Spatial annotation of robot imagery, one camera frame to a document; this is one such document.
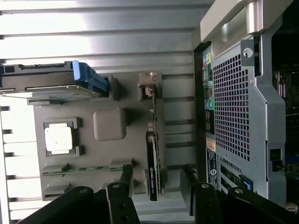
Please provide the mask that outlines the grey plastic parts rack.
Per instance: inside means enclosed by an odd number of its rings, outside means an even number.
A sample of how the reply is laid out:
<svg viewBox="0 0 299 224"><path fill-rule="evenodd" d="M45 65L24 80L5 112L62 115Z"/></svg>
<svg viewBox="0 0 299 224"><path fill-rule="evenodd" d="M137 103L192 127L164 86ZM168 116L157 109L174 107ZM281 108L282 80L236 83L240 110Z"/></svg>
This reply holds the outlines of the grey plastic parts rack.
<svg viewBox="0 0 299 224"><path fill-rule="evenodd" d="M42 176L43 171L97 166L131 165L131 192L148 194L145 139L148 116L146 105L139 100L139 73L116 73L108 81L110 93L106 98L33 107L43 200L56 199L78 186L98 190L106 182L120 179L122 170ZM45 123L69 122L74 128L76 153L47 156Z"/></svg>

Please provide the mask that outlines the green ram stick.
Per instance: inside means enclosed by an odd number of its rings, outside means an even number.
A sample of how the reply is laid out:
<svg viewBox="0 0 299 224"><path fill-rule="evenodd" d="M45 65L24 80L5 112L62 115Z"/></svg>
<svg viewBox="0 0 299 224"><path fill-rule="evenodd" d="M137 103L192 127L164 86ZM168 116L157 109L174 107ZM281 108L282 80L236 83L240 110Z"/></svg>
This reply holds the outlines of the green ram stick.
<svg viewBox="0 0 299 224"><path fill-rule="evenodd" d="M99 171L121 171L124 165L117 167L110 166L97 166L97 167L87 167L87 168L63 168L61 171L43 171L42 176L55 176L55 175L68 175L68 174L81 174L88 172L99 172Z"/></svg>

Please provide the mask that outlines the silver cpu chip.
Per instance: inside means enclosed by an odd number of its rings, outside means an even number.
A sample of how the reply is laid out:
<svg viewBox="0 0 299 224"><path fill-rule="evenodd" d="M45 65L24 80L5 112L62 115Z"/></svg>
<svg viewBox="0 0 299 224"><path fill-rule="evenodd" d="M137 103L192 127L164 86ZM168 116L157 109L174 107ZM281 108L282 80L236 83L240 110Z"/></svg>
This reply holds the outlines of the silver cpu chip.
<svg viewBox="0 0 299 224"><path fill-rule="evenodd" d="M76 153L73 141L73 124L45 123L44 136L47 156L69 155Z"/></svg>

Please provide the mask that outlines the hard disk in blue carrier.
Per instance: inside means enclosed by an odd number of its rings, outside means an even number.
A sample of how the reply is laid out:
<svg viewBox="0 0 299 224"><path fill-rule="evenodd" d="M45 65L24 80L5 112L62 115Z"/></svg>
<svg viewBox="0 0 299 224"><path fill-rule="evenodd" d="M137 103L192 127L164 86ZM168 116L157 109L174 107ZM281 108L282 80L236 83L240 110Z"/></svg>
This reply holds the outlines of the hard disk in blue carrier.
<svg viewBox="0 0 299 224"><path fill-rule="evenodd" d="M83 62L0 64L0 96L33 101L70 101L108 95L108 79Z"/></svg>

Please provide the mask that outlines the open grey pc case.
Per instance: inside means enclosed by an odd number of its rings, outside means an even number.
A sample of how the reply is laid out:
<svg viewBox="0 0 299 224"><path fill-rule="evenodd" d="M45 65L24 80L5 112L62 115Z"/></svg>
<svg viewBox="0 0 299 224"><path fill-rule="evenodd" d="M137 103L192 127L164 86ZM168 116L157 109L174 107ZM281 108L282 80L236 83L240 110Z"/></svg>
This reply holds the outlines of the open grey pc case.
<svg viewBox="0 0 299 224"><path fill-rule="evenodd" d="M285 101L273 72L299 69L299 0L215 0L192 38L198 176L299 214L285 168Z"/></svg>

